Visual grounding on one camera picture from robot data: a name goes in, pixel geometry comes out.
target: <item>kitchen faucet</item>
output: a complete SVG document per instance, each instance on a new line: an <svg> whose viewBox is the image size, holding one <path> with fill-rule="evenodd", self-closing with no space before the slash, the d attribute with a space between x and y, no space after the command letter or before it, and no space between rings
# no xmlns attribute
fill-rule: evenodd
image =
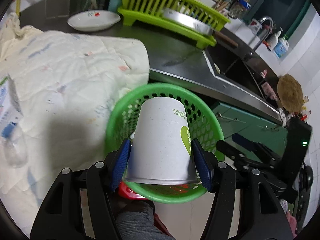
<svg viewBox="0 0 320 240"><path fill-rule="evenodd" d="M273 28L273 20L270 16L264 16L262 17L259 22L262 24L265 21L269 20L269 29L267 31L267 33L265 35L263 35L263 37L260 39L260 41L253 47L253 49L248 52L245 56L244 56L244 61L248 61L250 58L253 57L256 49L261 45L261 43L268 37L268 35L271 33L272 28Z"/></svg>

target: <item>green logo on cup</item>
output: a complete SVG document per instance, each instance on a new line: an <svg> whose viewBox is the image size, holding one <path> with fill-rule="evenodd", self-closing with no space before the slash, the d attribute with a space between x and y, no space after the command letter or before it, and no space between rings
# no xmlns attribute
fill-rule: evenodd
<svg viewBox="0 0 320 240"><path fill-rule="evenodd" d="M189 129L186 126L183 126L180 131L181 139L183 141L184 146L186 147L189 155L191 156L191 139Z"/></svg>

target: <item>white plate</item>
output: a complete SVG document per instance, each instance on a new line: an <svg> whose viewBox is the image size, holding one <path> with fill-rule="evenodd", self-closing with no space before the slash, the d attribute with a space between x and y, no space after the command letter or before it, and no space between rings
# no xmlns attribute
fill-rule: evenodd
<svg viewBox="0 0 320 240"><path fill-rule="evenodd" d="M107 28L120 21L120 16L114 12L93 10L78 13L69 18L68 24L82 32L96 32Z"/></svg>

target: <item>person's leg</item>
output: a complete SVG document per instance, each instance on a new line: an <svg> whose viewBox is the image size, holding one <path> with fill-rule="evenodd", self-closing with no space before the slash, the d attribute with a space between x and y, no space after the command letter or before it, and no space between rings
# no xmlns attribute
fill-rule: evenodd
<svg viewBox="0 0 320 240"><path fill-rule="evenodd" d="M116 224L123 240L174 240L153 225L151 201L133 201L116 216Z"/></svg>

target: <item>paper cup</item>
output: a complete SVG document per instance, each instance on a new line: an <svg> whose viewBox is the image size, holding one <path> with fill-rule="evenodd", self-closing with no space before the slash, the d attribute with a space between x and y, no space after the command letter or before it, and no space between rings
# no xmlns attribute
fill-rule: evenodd
<svg viewBox="0 0 320 240"><path fill-rule="evenodd" d="M199 182L181 102L157 97L142 104L124 180L160 185Z"/></svg>

